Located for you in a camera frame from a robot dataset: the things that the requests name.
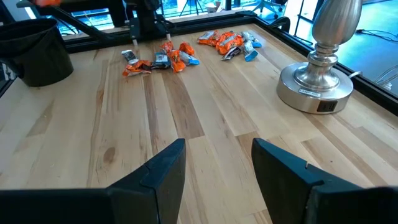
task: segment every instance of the metal lamp stand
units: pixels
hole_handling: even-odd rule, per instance
[[[352,38],[361,17],[362,0],[326,1],[312,27],[317,41],[307,63],[284,68],[277,94],[289,106],[300,111],[328,114],[342,110],[353,92],[350,77],[333,68],[339,45]]]

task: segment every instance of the snack bag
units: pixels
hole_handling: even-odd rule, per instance
[[[220,40],[220,35],[218,34],[217,30],[214,30],[214,31],[208,31],[205,34],[203,34],[201,37],[199,37],[198,43],[207,44],[214,47],[219,40]]]
[[[221,60],[231,60],[233,57],[241,53],[241,49],[239,47],[233,47]]]
[[[171,53],[168,54],[168,56],[172,61],[172,69],[174,73],[184,70],[185,64],[181,61],[179,50],[173,50]]]
[[[257,57],[259,54],[257,50],[253,48],[253,44],[251,40],[248,40],[246,43],[243,45],[243,54],[244,54],[244,59],[247,62],[252,61]]]
[[[61,0],[34,0],[33,3],[40,7],[59,6],[61,4]]]
[[[171,53],[171,51],[173,51],[173,49],[174,49],[174,46],[173,46],[173,42],[171,42],[171,41],[168,41],[160,46],[160,51],[163,54],[169,54],[169,53]]]
[[[134,65],[139,61],[132,50],[123,50],[122,55],[130,65]]]
[[[171,62],[166,54],[156,53],[155,57],[156,60],[152,63],[152,69],[166,69],[170,67]]]
[[[220,41],[216,44],[216,49],[221,55],[225,55],[233,47],[240,47],[243,45],[243,38],[234,32],[226,32],[221,35]]]
[[[241,36],[243,37],[243,42],[247,42],[248,40],[252,41],[252,45],[254,48],[257,47],[262,47],[261,43],[257,38],[255,38],[251,33],[249,32],[242,32]]]
[[[185,65],[199,65],[200,62],[198,59],[194,58],[193,56],[180,51],[180,58],[184,62]]]
[[[126,65],[123,71],[124,77],[131,77],[141,73],[151,73],[150,71],[151,62],[147,60],[139,60],[134,65]]]
[[[195,53],[193,47],[190,44],[186,43],[186,42],[182,42],[180,44],[180,50],[182,52],[185,52],[185,53],[189,54],[189,55],[193,55]]]

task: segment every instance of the black trash bin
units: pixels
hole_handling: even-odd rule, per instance
[[[0,62],[28,86],[53,84],[73,71],[55,19],[32,19],[1,26]]]

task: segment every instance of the wooden tabletop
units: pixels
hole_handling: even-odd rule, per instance
[[[16,80],[0,98],[0,188],[105,187],[177,138],[187,140],[179,223],[271,223],[250,159],[254,137],[362,187],[398,185],[398,119],[358,92],[336,114],[312,115],[276,94],[281,69],[305,57],[249,24],[253,62],[222,62],[202,33],[201,64],[123,78],[119,46],[71,55],[75,71],[42,88]],[[154,59],[161,40],[139,43]]]

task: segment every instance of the orange candy wrapper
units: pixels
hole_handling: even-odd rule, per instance
[[[152,63],[148,60],[139,60],[133,65],[126,65],[126,68],[123,71],[123,76],[130,77],[141,73],[151,73],[151,65]]]
[[[243,45],[243,38],[234,32],[226,32],[221,35],[220,41],[216,44],[216,50],[221,55],[225,55],[233,47],[240,47]]]
[[[189,55],[193,55],[195,53],[195,50],[193,49],[193,47],[190,44],[186,43],[186,42],[182,42],[180,44],[180,50],[185,52],[185,53],[187,53],[187,54],[189,54]]]
[[[220,35],[218,34],[217,30],[208,31],[203,34],[201,37],[198,38],[199,44],[207,44],[210,46],[215,46],[220,39]]]
[[[40,7],[59,6],[61,4],[61,0],[34,0],[33,2]]]
[[[164,53],[164,54],[169,54],[169,53],[171,53],[171,52],[173,51],[173,49],[174,49],[173,42],[168,41],[168,42],[162,44],[162,45],[160,46],[160,49],[161,49],[162,53]]]
[[[180,51],[173,50],[171,53],[168,54],[170,60],[172,61],[172,69],[174,73],[181,72],[184,70],[186,65],[180,58]]]

